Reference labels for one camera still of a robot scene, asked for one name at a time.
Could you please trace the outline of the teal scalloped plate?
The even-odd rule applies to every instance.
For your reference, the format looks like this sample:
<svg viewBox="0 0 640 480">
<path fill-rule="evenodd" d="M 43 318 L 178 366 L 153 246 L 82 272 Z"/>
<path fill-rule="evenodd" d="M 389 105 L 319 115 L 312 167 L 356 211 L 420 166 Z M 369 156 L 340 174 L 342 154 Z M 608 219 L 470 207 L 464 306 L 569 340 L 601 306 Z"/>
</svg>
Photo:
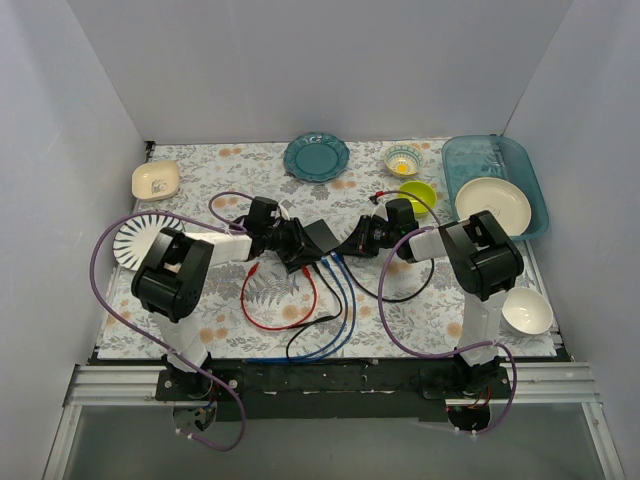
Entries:
<svg viewBox="0 0 640 480">
<path fill-rule="evenodd" d="M 296 137 L 283 155 L 285 171 L 298 180 L 325 183 L 346 169 L 350 150 L 338 137 L 327 133 L 307 133 Z"/>
</svg>

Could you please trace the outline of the lime green bowl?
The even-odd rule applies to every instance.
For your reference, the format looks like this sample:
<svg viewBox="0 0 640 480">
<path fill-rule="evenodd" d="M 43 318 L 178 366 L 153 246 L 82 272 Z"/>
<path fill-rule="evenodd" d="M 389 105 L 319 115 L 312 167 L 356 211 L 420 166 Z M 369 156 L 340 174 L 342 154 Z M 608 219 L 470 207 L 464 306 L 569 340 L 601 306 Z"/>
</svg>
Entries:
<svg viewBox="0 0 640 480">
<path fill-rule="evenodd" d="M 428 215 L 438 200 L 437 192 L 429 184 L 416 180 L 402 184 L 397 197 L 410 201 L 416 217 Z"/>
</svg>

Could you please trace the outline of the patterned small bowl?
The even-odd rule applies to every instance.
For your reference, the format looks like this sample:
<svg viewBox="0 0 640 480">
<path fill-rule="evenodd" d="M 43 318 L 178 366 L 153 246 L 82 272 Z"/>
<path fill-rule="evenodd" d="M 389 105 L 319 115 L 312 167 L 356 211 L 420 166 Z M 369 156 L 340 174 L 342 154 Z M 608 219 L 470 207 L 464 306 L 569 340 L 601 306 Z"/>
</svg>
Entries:
<svg viewBox="0 0 640 480">
<path fill-rule="evenodd" d="M 387 170 L 397 177 L 417 175 L 423 165 L 421 151 L 410 144 L 396 143 L 390 146 L 383 155 Z"/>
</svg>

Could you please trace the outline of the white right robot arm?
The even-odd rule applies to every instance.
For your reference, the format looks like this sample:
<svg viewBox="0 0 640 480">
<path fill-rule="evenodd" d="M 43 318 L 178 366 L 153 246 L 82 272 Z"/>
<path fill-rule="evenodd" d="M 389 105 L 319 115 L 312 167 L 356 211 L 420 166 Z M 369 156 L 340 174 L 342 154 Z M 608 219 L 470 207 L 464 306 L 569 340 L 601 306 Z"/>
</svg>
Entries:
<svg viewBox="0 0 640 480">
<path fill-rule="evenodd" d="M 524 261 L 509 235 L 488 210 L 466 220 L 421 227 L 406 198 L 388 201 L 385 214 L 363 215 L 338 247 L 343 256 L 374 258 L 389 249 L 408 263 L 446 258 L 464 291 L 463 332 L 450 354 L 464 362 L 452 373 L 454 389 L 475 397 L 489 384 L 483 366 L 497 362 L 501 309 L 524 271 Z"/>
</svg>

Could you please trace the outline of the teal plastic tray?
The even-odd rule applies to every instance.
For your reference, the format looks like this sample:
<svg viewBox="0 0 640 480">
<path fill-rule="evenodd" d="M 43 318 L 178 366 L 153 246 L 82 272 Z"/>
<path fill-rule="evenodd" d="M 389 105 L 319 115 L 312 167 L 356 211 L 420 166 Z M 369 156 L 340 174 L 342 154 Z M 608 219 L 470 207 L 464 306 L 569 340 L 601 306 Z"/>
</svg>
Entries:
<svg viewBox="0 0 640 480">
<path fill-rule="evenodd" d="M 464 135 L 442 147 L 443 171 L 452 215 L 460 220 L 455 198 L 462 187 L 477 178 L 497 178 L 515 185 L 527 198 L 531 219 L 515 241 L 539 238 L 549 226 L 549 216 L 538 179 L 526 150 L 504 136 Z"/>
</svg>

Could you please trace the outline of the blue striped white plate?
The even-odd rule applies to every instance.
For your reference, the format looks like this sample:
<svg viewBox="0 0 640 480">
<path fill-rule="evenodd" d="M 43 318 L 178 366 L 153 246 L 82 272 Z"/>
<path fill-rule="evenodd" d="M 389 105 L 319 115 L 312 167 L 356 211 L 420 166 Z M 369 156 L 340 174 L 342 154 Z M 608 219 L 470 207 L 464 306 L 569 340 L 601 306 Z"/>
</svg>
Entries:
<svg viewBox="0 0 640 480">
<path fill-rule="evenodd" d="M 115 234 L 112 252 L 117 263 L 128 270 L 137 271 L 156 236 L 163 228 L 184 230 L 184 222 L 157 212 L 125 221 Z"/>
</svg>

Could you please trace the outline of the cream square bowl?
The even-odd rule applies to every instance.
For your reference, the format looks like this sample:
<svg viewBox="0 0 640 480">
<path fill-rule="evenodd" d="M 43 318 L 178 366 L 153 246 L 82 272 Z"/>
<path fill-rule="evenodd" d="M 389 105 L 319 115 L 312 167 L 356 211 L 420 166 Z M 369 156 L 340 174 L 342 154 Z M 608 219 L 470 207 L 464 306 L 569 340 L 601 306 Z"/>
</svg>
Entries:
<svg viewBox="0 0 640 480">
<path fill-rule="evenodd" d="M 180 187 L 180 170 L 175 161 L 148 162 L 131 176 L 132 195 L 141 201 L 160 201 L 174 196 Z"/>
</svg>

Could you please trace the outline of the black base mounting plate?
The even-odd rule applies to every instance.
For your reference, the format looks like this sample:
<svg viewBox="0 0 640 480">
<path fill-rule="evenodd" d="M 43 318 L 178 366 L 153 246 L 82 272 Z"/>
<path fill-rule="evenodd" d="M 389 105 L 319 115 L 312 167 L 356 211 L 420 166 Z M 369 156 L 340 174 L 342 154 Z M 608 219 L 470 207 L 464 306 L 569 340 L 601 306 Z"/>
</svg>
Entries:
<svg viewBox="0 0 640 480">
<path fill-rule="evenodd" d="M 409 418 L 443 421 L 447 401 L 477 395 L 505 400 L 511 393 L 499 362 L 467 372 L 456 360 L 347 359 L 311 365 L 267 365 L 212 360 L 207 369 L 226 388 L 194 374 L 185 379 L 160 371 L 158 401 L 205 405 L 213 401 L 221 421 L 238 419 L 240 398 L 250 419 Z"/>
</svg>

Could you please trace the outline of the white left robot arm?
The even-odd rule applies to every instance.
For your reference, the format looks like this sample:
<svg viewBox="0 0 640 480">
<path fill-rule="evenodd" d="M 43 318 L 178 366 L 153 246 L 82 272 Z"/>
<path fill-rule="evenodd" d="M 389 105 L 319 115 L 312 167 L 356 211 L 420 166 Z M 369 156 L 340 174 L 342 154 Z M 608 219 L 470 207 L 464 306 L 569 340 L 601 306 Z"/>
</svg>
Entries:
<svg viewBox="0 0 640 480">
<path fill-rule="evenodd" d="M 278 202 L 265 197 L 254 198 L 248 214 L 228 232 L 214 233 L 205 240 L 173 228 L 161 229 L 134 276 L 131 290 L 153 314 L 168 363 L 182 371 L 180 390 L 188 398 L 200 400 L 213 386 L 211 373 L 202 368 L 208 352 L 192 317 L 210 266 L 245 262 L 273 251 L 291 273 L 318 261 L 338 245 L 325 221 L 304 226 L 299 219 L 284 216 Z"/>
</svg>

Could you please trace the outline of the black network switch box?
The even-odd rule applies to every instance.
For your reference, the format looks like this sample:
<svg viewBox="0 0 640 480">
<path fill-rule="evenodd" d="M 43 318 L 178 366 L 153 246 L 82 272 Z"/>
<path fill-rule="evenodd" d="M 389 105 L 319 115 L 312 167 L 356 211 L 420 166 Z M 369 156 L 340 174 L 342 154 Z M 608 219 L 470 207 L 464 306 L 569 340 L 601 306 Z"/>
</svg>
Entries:
<svg viewBox="0 0 640 480">
<path fill-rule="evenodd" d="M 334 251 L 341 244 L 324 220 L 317 220 L 305 226 L 304 231 L 322 254 Z"/>
</svg>

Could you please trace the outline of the cream round plate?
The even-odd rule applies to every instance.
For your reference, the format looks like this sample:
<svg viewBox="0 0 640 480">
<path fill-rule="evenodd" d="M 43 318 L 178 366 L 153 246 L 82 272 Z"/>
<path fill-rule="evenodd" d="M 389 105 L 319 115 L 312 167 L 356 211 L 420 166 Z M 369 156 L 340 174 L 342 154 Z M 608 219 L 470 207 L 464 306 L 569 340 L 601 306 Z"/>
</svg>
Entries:
<svg viewBox="0 0 640 480">
<path fill-rule="evenodd" d="M 493 177 L 476 178 L 465 183 L 456 194 L 454 206 L 460 220 L 489 211 L 512 237 L 523 234 L 532 218 L 526 195 L 514 184 Z"/>
</svg>

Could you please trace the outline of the white bowl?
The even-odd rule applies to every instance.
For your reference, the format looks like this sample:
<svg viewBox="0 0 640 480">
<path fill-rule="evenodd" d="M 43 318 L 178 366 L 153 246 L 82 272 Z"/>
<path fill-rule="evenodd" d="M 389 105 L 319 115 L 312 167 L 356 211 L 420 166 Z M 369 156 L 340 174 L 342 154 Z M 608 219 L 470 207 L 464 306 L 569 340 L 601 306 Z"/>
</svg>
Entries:
<svg viewBox="0 0 640 480">
<path fill-rule="evenodd" d="M 535 336 L 548 331 L 553 324 L 553 311 L 543 295 L 529 288 L 509 291 L 502 307 L 502 323 L 520 336 Z"/>
</svg>

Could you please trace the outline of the aluminium frame rail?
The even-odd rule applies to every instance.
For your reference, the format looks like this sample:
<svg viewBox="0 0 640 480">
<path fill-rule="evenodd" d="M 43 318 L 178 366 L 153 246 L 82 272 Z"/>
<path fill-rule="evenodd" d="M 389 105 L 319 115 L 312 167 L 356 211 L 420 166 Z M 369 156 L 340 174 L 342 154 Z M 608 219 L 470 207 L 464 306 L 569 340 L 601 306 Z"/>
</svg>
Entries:
<svg viewBox="0 0 640 480">
<path fill-rule="evenodd" d="M 78 367 L 48 479 L 622 479 L 585 363 L 219 361 L 227 393 L 180 393 L 155 363 Z"/>
</svg>

